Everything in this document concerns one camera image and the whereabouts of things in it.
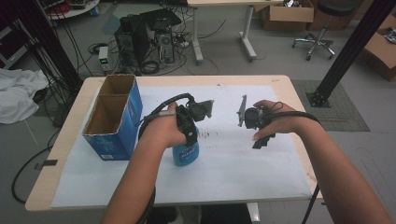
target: blue cardboard box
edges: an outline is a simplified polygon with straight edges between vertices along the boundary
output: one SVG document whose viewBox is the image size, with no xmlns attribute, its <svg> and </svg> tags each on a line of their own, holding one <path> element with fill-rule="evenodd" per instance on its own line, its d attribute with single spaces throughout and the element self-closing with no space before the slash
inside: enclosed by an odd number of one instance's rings
<svg viewBox="0 0 396 224">
<path fill-rule="evenodd" d="M 102 160 L 131 158 L 142 108 L 135 76 L 106 77 L 82 133 Z"/>
</svg>

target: white paper sheet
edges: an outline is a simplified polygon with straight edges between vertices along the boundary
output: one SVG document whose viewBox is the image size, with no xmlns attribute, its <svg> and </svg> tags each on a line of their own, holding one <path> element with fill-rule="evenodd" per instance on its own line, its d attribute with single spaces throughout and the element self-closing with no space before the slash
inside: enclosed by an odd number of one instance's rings
<svg viewBox="0 0 396 224">
<path fill-rule="evenodd" d="M 268 147 L 252 149 L 251 138 L 256 131 L 237 125 L 236 112 L 242 95 L 247 95 L 247 107 L 261 99 L 276 101 L 270 86 L 219 84 L 139 89 L 144 107 L 142 116 L 184 92 L 194 96 L 196 102 L 215 100 L 212 118 L 196 123 L 200 131 L 197 160 L 177 167 L 172 149 L 166 149 L 156 184 L 156 204 L 257 202 L 311 196 L 288 134 L 277 134 Z M 187 100 L 178 103 L 184 105 Z M 102 161 L 80 131 L 64 166 L 52 207 L 107 205 L 126 165 L 127 161 Z"/>
</svg>

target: person's right hand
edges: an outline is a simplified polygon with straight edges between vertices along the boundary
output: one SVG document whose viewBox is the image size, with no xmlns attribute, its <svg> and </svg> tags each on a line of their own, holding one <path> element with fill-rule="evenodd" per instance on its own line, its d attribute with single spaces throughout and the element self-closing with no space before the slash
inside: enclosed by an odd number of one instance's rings
<svg viewBox="0 0 396 224">
<path fill-rule="evenodd" d="M 276 103 L 272 101 L 262 100 L 254 104 L 255 107 L 265 106 L 272 108 L 274 113 L 295 111 L 291 106 L 284 103 Z M 265 136 L 273 133 L 297 133 L 301 126 L 304 126 L 304 122 L 308 122 L 309 119 L 302 117 L 286 116 L 281 118 L 273 119 L 272 122 L 263 129 L 260 129 L 253 135 L 253 140 L 257 141 Z"/>
</svg>

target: white cloth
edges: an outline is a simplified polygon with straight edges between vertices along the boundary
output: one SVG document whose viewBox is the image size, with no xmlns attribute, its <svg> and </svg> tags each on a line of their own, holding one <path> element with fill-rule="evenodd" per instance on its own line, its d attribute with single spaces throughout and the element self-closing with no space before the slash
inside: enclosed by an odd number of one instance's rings
<svg viewBox="0 0 396 224">
<path fill-rule="evenodd" d="M 48 86 L 43 72 L 0 68 L 0 123 L 14 123 L 33 115 L 38 105 L 35 93 Z"/>
</svg>

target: black chair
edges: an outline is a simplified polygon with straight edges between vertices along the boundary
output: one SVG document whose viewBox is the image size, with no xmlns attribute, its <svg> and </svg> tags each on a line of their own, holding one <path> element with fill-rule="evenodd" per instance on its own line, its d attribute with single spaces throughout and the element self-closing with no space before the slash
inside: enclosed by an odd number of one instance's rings
<svg viewBox="0 0 396 224">
<path fill-rule="evenodd" d="M 311 33 L 305 36 L 305 38 L 297 38 L 294 39 L 292 47 L 296 46 L 297 42 L 308 42 L 314 44 L 312 48 L 308 51 L 306 55 L 306 60 L 311 60 L 311 53 L 317 46 L 321 46 L 327 51 L 330 52 L 329 59 L 333 58 L 335 53 L 330 48 L 332 44 L 331 40 L 322 40 L 322 37 L 326 33 L 327 26 L 329 25 L 330 20 L 333 16 L 343 17 L 350 15 L 355 8 L 358 6 L 358 3 L 354 0 L 318 0 L 318 9 L 323 13 L 329 15 L 329 19 L 327 19 L 326 23 L 321 28 L 318 36 L 314 36 Z"/>
</svg>

